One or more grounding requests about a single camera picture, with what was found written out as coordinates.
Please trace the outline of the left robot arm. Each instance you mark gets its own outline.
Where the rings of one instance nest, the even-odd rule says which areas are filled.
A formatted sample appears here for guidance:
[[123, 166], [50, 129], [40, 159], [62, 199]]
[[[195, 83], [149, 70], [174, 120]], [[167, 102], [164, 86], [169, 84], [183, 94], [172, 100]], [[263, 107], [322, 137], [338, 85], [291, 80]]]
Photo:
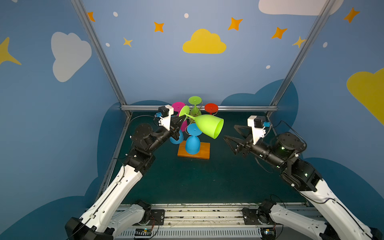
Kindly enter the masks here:
[[153, 164], [154, 151], [169, 138], [179, 138], [185, 119], [186, 116], [168, 116], [167, 125], [156, 131], [149, 124], [137, 126], [131, 137], [133, 146], [115, 179], [80, 218], [71, 218], [66, 223], [69, 240], [113, 240], [130, 226], [149, 221], [151, 205], [143, 201], [122, 213], [116, 214], [116, 210]]

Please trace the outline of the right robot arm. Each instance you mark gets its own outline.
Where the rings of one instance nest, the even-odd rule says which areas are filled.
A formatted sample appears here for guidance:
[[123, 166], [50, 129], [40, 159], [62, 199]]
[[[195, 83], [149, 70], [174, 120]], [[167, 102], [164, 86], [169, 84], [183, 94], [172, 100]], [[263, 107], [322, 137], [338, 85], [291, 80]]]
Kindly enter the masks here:
[[377, 228], [361, 222], [333, 193], [322, 175], [300, 154], [307, 143], [294, 130], [276, 136], [273, 145], [265, 144], [263, 138], [272, 124], [263, 117], [250, 116], [247, 126], [234, 126], [242, 138], [225, 136], [232, 152], [246, 157], [255, 156], [277, 170], [280, 177], [290, 185], [325, 218], [318, 221], [292, 212], [271, 199], [264, 200], [257, 209], [244, 208], [245, 224], [258, 222], [261, 225], [282, 225], [313, 240], [382, 240], [384, 235]]

